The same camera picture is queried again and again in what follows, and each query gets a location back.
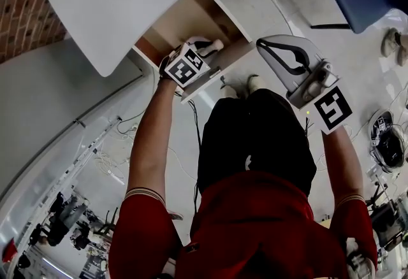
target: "concrete floor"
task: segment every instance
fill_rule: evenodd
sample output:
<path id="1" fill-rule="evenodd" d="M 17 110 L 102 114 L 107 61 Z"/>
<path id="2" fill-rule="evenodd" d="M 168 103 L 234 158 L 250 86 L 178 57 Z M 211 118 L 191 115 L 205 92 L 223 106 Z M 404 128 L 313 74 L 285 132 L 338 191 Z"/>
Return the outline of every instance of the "concrete floor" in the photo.
<path id="1" fill-rule="evenodd" d="M 385 59 L 380 53 L 381 40 L 388 27 L 394 26 L 401 31 L 407 30 L 406 16 L 399 11 L 392 11 L 364 33 L 356 35 L 347 30 L 310 29 L 310 24 L 345 22 L 334 0 L 278 0 L 278 2 L 288 17 L 295 35 L 310 39 L 333 64 L 335 72 L 347 83 L 354 99 L 354 117 L 347 124 L 347 130 L 353 139 L 363 171 L 368 171 L 374 165 L 374 161 L 369 155 L 370 142 L 365 124 L 372 114 L 379 108 L 391 108 L 395 122 L 399 120 L 398 123 L 402 124 L 403 128 L 406 125 L 404 122 L 408 120 L 408 111 L 405 109 L 407 94 L 405 92 L 399 94 L 404 90 L 408 81 L 408 66 L 404 68 L 398 66 L 395 54 Z M 287 34 L 288 27 L 282 17 L 277 14 L 272 3 L 270 3 L 270 11 L 272 15 L 269 17 L 273 22 L 268 28 L 265 28 L 262 36 Z M 247 64 L 242 64 L 234 69 L 226 76 L 226 80 L 231 83 L 245 83 L 247 77 L 254 73 L 261 74 L 268 87 L 276 93 L 285 95 L 284 87 L 259 55 L 255 55 L 254 59 Z M 153 76 L 152 74 L 149 76 L 150 82 L 146 84 L 146 88 L 137 101 L 129 107 L 125 118 L 139 114 L 146 107 L 152 94 Z M 204 94 L 194 99 L 201 132 L 211 112 L 209 106 L 220 98 L 220 86 L 221 83 L 217 82 L 210 86 Z M 133 124 L 137 124 L 138 121 L 140 118 L 122 124 L 120 128 L 122 131 L 126 130 Z M 299 121 L 304 124 L 305 119 L 300 117 Z M 221 140 L 225 140 L 228 144 L 228 138 L 221 137 Z M 321 135 L 313 127 L 309 132 L 309 141 L 310 150 L 318 169 L 312 184 L 309 202 L 315 219 L 321 220 L 324 215 L 333 213 L 333 196 L 323 156 Z M 112 137 L 107 138 L 104 142 L 103 150 L 120 169 L 114 173 L 118 173 L 120 177 L 123 176 L 125 183 L 128 177 L 126 160 L 130 156 L 131 145 L 131 138 L 117 133 L 112 133 Z M 179 103 L 179 98 L 175 98 L 173 103 L 173 125 L 169 148 L 171 150 L 168 152 L 166 168 L 167 207 L 183 215 L 184 220 L 176 221 L 175 225 L 182 242 L 186 244 L 189 242 L 189 229 L 194 213 L 193 192 L 197 176 L 198 144 L 193 113 L 188 105 Z M 391 197 L 397 196 L 408 186 L 406 165 L 401 169 L 400 176 L 395 177 L 383 176 L 383 180 L 390 185 Z M 365 176 L 366 198 L 370 197 L 373 188 L 372 182 L 368 176 Z M 89 162 L 81 174 L 78 189 L 91 202 L 90 208 L 99 216 L 104 217 L 107 210 L 120 206 L 126 186 L 106 176 L 93 162 Z"/>

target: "person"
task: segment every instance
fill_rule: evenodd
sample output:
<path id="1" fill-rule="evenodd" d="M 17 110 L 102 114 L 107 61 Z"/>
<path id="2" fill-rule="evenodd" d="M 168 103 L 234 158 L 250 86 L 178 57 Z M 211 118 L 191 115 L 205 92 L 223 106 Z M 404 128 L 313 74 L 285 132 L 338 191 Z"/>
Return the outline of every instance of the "person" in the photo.
<path id="1" fill-rule="evenodd" d="M 346 130 L 323 135 L 335 201 L 327 229 L 314 222 L 307 201 L 316 165 L 305 131 L 289 103 L 265 89 L 258 76 L 249 78 L 246 100 L 223 87 L 225 98 L 204 127 L 201 204 L 191 242 L 183 247 L 165 194 L 176 88 L 160 79 L 136 133 L 110 249 L 113 279 L 159 278 L 169 259 L 175 260 L 175 278 L 348 278 L 347 239 L 355 240 L 375 271 L 363 175 Z"/>
<path id="2" fill-rule="evenodd" d="M 79 220 L 81 215 L 87 209 L 87 201 L 80 206 L 77 206 L 76 210 L 73 211 L 77 205 L 78 198 L 76 196 L 71 196 L 68 204 L 64 207 L 61 214 L 57 217 L 56 215 L 50 218 L 51 228 L 47 237 L 40 236 L 39 243 L 41 245 L 49 244 L 50 246 L 57 246 L 62 239 L 69 233 L 72 226 Z"/>
<path id="3" fill-rule="evenodd" d="M 397 62 L 399 66 L 404 66 L 408 59 L 408 35 L 401 34 L 392 27 L 386 33 L 381 43 L 381 53 L 384 57 L 389 57 L 398 49 Z"/>

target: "chair leg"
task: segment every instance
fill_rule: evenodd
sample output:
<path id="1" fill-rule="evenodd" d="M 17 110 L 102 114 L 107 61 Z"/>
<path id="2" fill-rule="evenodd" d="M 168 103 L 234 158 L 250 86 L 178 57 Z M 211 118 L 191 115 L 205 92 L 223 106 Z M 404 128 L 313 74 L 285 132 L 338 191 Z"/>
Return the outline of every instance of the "chair leg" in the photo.
<path id="1" fill-rule="evenodd" d="M 349 24 L 319 24 L 312 25 L 311 29 L 338 29 L 338 30 L 351 30 Z"/>

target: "sneaker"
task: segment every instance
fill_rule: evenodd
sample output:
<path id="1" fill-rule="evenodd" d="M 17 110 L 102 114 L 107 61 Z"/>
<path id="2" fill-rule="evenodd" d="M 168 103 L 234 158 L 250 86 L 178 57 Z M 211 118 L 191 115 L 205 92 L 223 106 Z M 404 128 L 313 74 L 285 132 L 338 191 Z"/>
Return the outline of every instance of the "sneaker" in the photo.
<path id="1" fill-rule="evenodd" d="M 223 85 L 221 87 L 221 94 L 224 98 L 238 99 L 237 92 L 231 85 Z"/>
<path id="2" fill-rule="evenodd" d="M 408 59 L 408 51 L 403 46 L 400 47 L 397 56 L 397 62 L 399 66 L 404 66 Z"/>
<path id="3" fill-rule="evenodd" d="M 252 75 L 248 78 L 249 94 L 254 93 L 259 89 L 266 89 L 266 84 L 259 75 Z"/>
<path id="4" fill-rule="evenodd" d="M 387 34 L 385 35 L 384 39 L 381 43 L 381 53 L 384 57 L 390 56 L 397 48 L 400 46 L 395 41 L 395 34 L 398 33 L 398 30 L 394 27 L 388 30 Z"/>

